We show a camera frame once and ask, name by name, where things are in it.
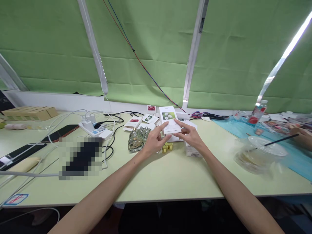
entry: blue sticker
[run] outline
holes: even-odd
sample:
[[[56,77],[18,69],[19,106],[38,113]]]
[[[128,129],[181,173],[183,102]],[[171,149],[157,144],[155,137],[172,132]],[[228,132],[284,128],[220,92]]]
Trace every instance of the blue sticker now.
[[[24,201],[29,194],[22,194],[18,193],[10,197],[8,200],[5,201],[4,205],[18,205],[22,201]]]

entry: black straw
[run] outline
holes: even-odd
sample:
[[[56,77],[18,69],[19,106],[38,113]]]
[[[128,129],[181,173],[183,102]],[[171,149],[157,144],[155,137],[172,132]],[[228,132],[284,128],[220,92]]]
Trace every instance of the black straw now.
[[[291,136],[288,136],[288,137],[279,139],[279,140],[277,140],[277,141],[273,141],[273,142],[271,142],[271,143],[265,144],[264,146],[272,145],[272,144],[274,144],[274,143],[277,143],[277,142],[280,142],[280,141],[284,141],[284,140],[288,140],[288,139],[293,138],[293,137],[296,137],[296,136],[299,136],[299,134],[291,135]]]

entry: forearm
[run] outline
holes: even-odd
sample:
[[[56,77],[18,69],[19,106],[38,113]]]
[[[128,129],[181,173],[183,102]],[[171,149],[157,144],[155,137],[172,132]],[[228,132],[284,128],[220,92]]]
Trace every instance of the forearm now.
[[[75,205],[49,233],[89,233],[117,199],[145,157],[143,152],[135,155]]]
[[[251,233],[284,233],[259,200],[211,153],[198,148],[230,206]]]

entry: brown cardboard box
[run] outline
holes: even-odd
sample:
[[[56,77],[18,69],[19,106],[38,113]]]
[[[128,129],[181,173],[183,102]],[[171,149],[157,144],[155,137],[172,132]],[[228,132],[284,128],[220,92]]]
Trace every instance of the brown cardboard box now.
[[[58,115],[54,107],[18,107],[3,111],[10,120],[44,121]]]

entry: pixelated area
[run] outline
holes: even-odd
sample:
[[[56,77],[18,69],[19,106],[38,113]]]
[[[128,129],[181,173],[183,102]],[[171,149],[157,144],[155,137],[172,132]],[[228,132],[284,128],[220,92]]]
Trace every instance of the pixelated area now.
[[[87,180],[102,171],[102,138],[59,138],[59,180]]]

